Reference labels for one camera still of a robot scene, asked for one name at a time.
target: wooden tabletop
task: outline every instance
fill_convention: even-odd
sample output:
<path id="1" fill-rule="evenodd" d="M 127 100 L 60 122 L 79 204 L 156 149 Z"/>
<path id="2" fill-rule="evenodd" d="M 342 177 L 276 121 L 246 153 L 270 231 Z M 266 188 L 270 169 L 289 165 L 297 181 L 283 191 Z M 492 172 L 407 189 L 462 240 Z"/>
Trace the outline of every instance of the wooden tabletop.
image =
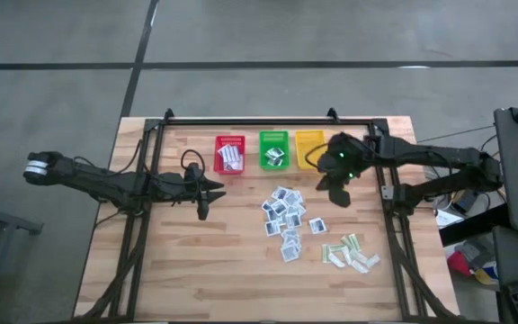
<path id="1" fill-rule="evenodd" d="M 387 118 L 392 136 L 415 142 L 409 117 Z M 123 168 L 131 159 L 144 120 L 121 121 L 113 170 Z M 165 126 L 159 171 L 182 174 L 180 156 L 186 149 L 195 149 L 205 159 L 205 176 L 225 184 L 227 195 L 210 205 L 206 221 L 197 219 L 196 205 L 190 203 L 175 207 L 154 204 L 136 320 L 400 320 L 375 171 L 365 171 L 346 186 L 352 200 L 349 208 L 330 203 L 327 193 L 315 190 L 320 175 L 297 167 L 295 131 L 313 129 L 324 130 L 326 140 L 339 131 L 359 138 L 367 133 L 363 126 L 341 125 Z M 289 132 L 288 169 L 263 171 L 259 167 L 258 133 L 264 130 Z M 242 175 L 212 171 L 215 137 L 228 134 L 246 136 Z M 403 166 L 399 178 L 402 183 L 421 183 L 423 169 Z M 307 209 L 299 231 L 301 257 L 287 264 L 281 259 L 281 237 L 265 235 L 265 213 L 261 210 L 261 203 L 278 185 L 300 190 Z M 105 204 L 99 219 L 114 212 L 114 207 Z M 308 220 L 317 217 L 325 221 L 327 233 L 311 234 Z M 443 304 L 458 313 L 433 213 L 418 209 L 410 222 L 421 275 Z M 124 223 L 124 216 L 117 216 L 94 232 L 76 315 L 91 308 L 115 275 Z M 339 239 L 351 233 L 357 235 L 364 255 L 378 254 L 381 258 L 368 274 L 321 262 L 322 244 L 340 244 Z M 123 307 L 127 304 L 125 289 Z M 410 288 L 407 295 L 412 302 Z"/>

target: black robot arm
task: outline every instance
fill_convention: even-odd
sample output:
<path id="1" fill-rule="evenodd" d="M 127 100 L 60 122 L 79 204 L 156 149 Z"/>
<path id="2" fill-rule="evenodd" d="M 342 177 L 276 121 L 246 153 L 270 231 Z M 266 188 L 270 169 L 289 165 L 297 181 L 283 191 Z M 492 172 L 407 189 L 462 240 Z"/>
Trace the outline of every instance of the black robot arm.
<path id="1" fill-rule="evenodd" d="M 391 200 L 393 212 L 413 214 L 426 197 L 448 194 L 462 189 L 491 192 L 503 185 L 499 162 L 475 148 L 441 148 L 415 145 L 390 136 L 365 136 L 363 140 L 340 133 L 333 136 L 327 151 L 317 162 L 325 173 L 318 190 L 328 190 L 329 200 L 339 206 L 351 203 L 344 185 L 369 167 L 400 167 L 415 164 L 459 169 L 423 184 L 383 186 L 383 198 Z"/>
<path id="2" fill-rule="evenodd" d="M 184 177 L 177 173 L 151 175 L 149 172 L 113 172 L 79 163 L 59 152 L 30 153 L 23 176 L 32 185 L 65 185 L 88 193 L 95 200 L 107 200 L 120 212 L 143 212 L 144 202 L 198 203 L 199 219 L 204 221 L 209 204 L 225 195 L 212 192 L 223 184 L 208 180 L 197 163 L 185 167 Z"/>

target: gray floor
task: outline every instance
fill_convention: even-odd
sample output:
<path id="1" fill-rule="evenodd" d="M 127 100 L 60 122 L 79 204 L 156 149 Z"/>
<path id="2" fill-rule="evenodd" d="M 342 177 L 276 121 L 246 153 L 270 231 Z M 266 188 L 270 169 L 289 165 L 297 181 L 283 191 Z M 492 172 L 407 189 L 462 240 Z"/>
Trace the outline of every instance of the gray floor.
<path id="1" fill-rule="evenodd" d="M 0 63 L 124 62 L 148 0 L 0 0 Z M 518 59 L 518 0 L 161 0 L 146 61 Z M 71 315 L 97 204 L 22 179 L 30 151 L 106 165 L 130 72 L 0 71 L 0 210 L 45 222 L 18 235 L 0 321 Z M 417 138 L 487 126 L 518 106 L 518 67 L 144 71 L 133 116 L 411 115 Z M 492 129 L 430 141 L 480 146 Z M 491 144 L 490 151 L 496 149 Z M 495 297 L 455 280 L 461 313 L 496 320 Z"/>

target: red object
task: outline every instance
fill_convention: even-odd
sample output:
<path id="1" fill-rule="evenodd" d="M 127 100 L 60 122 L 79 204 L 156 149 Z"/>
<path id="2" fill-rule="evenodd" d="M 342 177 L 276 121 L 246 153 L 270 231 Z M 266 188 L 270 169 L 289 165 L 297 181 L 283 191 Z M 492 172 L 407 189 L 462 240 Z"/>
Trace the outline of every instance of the red object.
<path id="1" fill-rule="evenodd" d="M 223 157 L 219 154 L 219 149 L 230 145 L 237 147 L 239 155 L 243 158 L 243 169 L 226 171 L 223 169 Z M 239 175 L 245 171 L 245 136 L 218 136 L 215 138 L 215 163 L 213 164 L 213 171 L 220 175 Z"/>
<path id="2" fill-rule="evenodd" d="M 447 259 L 447 264 L 452 270 L 458 271 L 466 276 L 472 276 L 472 273 L 469 271 L 469 264 L 460 251 L 455 251 L 451 254 Z"/>

